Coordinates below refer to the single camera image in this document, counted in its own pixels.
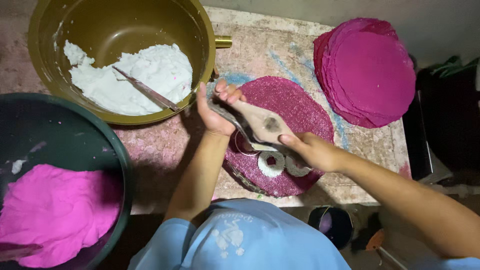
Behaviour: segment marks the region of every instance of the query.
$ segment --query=brass handle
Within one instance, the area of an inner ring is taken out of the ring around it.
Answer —
[[[217,49],[232,47],[232,36],[215,36],[215,47]]]

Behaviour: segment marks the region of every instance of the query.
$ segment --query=black bucket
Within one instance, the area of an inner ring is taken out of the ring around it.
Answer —
[[[316,208],[310,213],[308,224],[323,233],[338,250],[352,241],[352,219],[343,209],[330,206]]]

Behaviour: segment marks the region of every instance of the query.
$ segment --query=wall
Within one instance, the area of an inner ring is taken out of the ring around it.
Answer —
[[[203,5],[337,26],[356,17],[389,21],[419,66],[480,56],[478,0],[200,0]]]

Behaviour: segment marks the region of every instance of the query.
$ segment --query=light blue shirt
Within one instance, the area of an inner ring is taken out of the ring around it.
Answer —
[[[321,232],[270,203],[229,200],[212,204],[207,215],[198,229],[182,219],[165,221],[128,270],[350,269]],[[469,259],[450,260],[444,269],[460,269],[452,261],[480,267]]]

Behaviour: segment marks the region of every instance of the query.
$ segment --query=countertop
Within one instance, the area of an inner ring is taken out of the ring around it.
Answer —
[[[28,55],[27,32],[34,7],[34,1],[9,1],[0,12],[0,94],[49,94]],[[354,126],[333,113],[322,94],[313,73],[312,42],[332,27],[248,12],[205,9],[216,35],[233,36],[231,48],[216,51],[220,77],[238,85],[267,75],[296,82],[328,112],[337,146],[409,176],[401,120],[376,129]],[[128,149],[137,174],[132,214],[164,212],[203,132],[195,107],[159,123],[112,128]],[[375,202],[349,178],[336,173],[325,174],[302,195],[273,198],[244,189],[222,169],[213,199],[242,197],[279,207]]]

